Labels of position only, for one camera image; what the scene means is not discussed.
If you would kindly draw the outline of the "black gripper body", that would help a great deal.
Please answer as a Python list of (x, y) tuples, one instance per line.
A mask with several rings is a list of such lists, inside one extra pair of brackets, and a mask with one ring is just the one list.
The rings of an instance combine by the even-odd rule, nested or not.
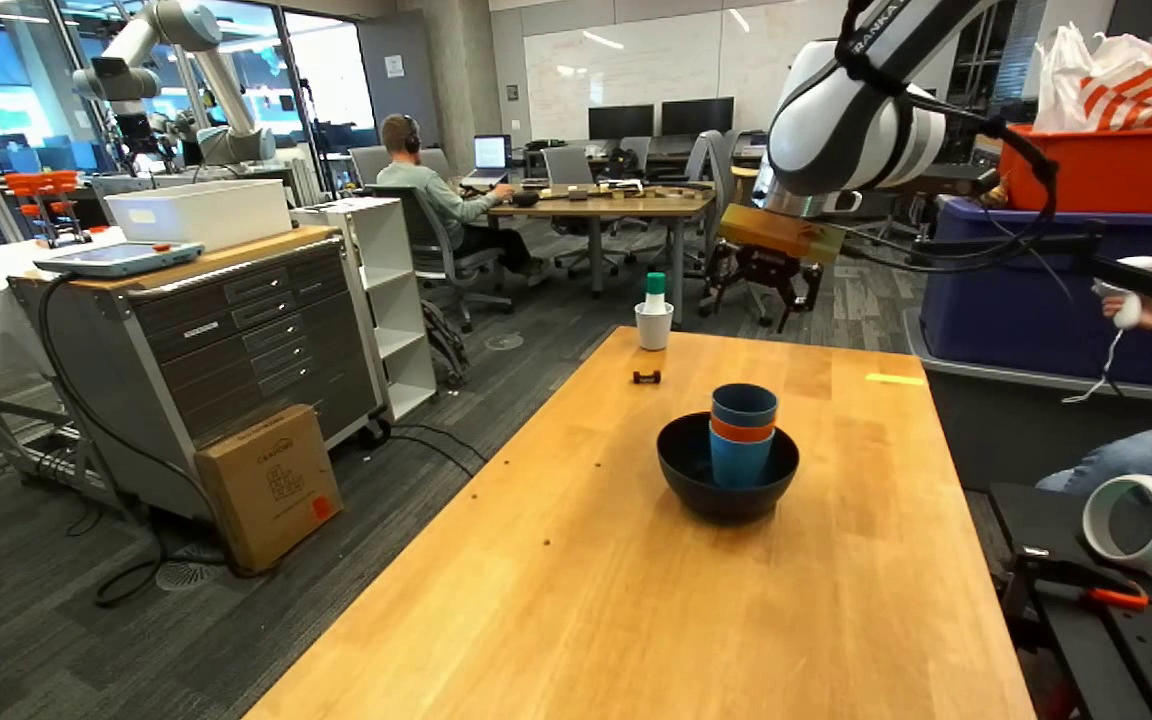
[(771, 289), (784, 301), (784, 316), (791, 316), (815, 309), (825, 267), (780, 254), (735, 250), (717, 262), (717, 294), (729, 294), (735, 281)]

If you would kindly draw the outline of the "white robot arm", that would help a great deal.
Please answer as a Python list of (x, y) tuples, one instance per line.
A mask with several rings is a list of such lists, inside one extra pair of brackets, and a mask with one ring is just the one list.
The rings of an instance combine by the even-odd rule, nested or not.
[[(947, 141), (947, 103), (918, 72), (995, 0), (847, 0), (840, 31), (806, 39), (766, 116), (757, 181), (786, 196), (882, 193), (931, 170)], [(825, 264), (820, 227), (791, 221), (780, 235), (746, 233), (750, 210), (718, 213), (718, 243), (702, 264), (698, 312), (733, 284), (766, 284), (784, 312), (806, 312)]]

